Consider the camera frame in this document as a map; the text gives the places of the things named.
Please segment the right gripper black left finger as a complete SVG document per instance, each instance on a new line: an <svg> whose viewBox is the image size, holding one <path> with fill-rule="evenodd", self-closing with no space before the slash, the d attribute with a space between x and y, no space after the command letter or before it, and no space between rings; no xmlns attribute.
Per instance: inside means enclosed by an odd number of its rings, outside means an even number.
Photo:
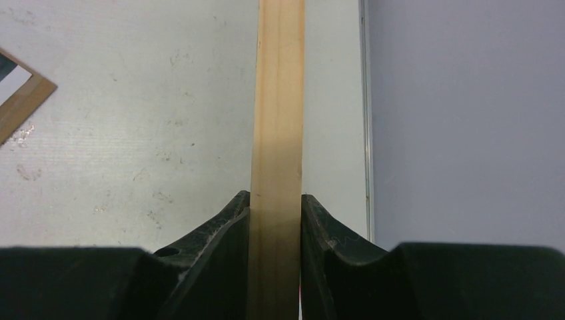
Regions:
<svg viewBox="0 0 565 320"><path fill-rule="evenodd" d="M2 319L244 319L247 191L175 242L1 250Z"/></svg>

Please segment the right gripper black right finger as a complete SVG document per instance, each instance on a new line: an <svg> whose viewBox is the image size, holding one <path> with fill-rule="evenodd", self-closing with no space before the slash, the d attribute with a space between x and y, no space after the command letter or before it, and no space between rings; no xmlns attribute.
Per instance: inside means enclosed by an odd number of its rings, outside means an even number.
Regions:
<svg viewBox="0 0 565 320"><path fill-rule="evenodd" d="M304 319L563 319L549 247L408 242L386 251L301 199Z"/></svg>

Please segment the light wooden picture frame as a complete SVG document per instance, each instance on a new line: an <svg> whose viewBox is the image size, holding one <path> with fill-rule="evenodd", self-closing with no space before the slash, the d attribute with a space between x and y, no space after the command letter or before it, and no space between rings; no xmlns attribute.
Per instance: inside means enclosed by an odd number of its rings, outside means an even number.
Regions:
<svg viewBox="0 0 565 320"><path fill-rule="evenodd" d="M261 1L251 165L249 319L297 319L304 1Z"/></svg>

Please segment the printed colour photo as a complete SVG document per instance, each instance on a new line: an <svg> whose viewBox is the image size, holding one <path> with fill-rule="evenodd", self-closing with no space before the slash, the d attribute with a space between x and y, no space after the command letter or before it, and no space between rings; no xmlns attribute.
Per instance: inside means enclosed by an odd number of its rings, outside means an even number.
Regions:
<svg viewBox="0 0 565 320"><path fill-rule="evenodd" d="M31 78L32 73L1 54L0 104L4 104Z"/></svg>

